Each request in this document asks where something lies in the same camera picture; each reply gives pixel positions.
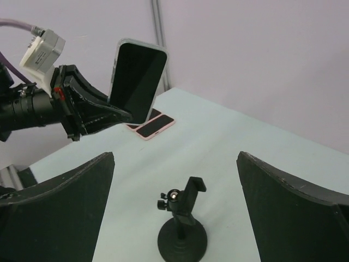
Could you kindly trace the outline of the aluminium front rail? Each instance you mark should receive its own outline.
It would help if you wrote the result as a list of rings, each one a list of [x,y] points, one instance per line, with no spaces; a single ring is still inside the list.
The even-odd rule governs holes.
[[[2,187],[14,188],[15,190],[23,190],[22,182],[18,175],[18,170],[13,165],[1,169],[0,182]]]

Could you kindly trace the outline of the black round-base clamp stand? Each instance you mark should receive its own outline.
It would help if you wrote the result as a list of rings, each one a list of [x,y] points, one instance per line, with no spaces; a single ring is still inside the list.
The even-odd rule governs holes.
[[[157,208],[172,213],[172,218],[163,224],[158,234],[158,250],[164,261],[197,262],[204,257],[207,233],[192,211],[198,193],[206,190],[202,178],[191,176],[184,190],[175,188],[160,194]]]

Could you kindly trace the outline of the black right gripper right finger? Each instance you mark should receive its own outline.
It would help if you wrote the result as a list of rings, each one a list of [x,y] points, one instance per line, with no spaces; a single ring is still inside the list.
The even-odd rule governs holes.
[[[348,195],[247,153],[236,160],[261,261],[348,261]]]

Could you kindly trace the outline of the left aluminium corner post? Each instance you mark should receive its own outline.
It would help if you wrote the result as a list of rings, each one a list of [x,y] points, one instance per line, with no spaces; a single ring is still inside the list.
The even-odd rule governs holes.
[[[166,38],[165,38],[165,30],[164,30],[161,3],[159,0],[150,0],[150,3],[151,3],[151,10],[152,10],[156,43],[157,43],[157,45],[159,45],[165,49],[166,48]],[[164,85],[165,92],[169,91],[171,89],[171,77],[170,77],[169,64],[166,65],[165,70],[164,70],[163,85]]]

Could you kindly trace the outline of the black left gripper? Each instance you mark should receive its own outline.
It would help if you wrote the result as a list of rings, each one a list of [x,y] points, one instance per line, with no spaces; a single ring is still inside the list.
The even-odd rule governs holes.
[[[75,65],[55,68],[50,85],[51,105],[72,141],[133,119],[130,112],[108,103],[107,95],[92,86]]]

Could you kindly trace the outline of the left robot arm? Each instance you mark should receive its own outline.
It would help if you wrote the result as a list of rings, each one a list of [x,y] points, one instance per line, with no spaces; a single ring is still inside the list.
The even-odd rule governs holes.
[[[35,82],[14,84],[14,67],[1,56],[1,141],[11,133],[60,123],[68,139],[98,133],[132,120],[132,115],[108,103],[107,95],[93,87],[75,65],[54,68],[46,93]]]

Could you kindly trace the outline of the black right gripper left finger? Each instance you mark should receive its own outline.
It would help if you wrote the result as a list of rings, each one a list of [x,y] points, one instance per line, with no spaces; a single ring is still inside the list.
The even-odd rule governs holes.
[[[114,167],[105,152],[20,191],[1,187],[1,261],[92,261]]]

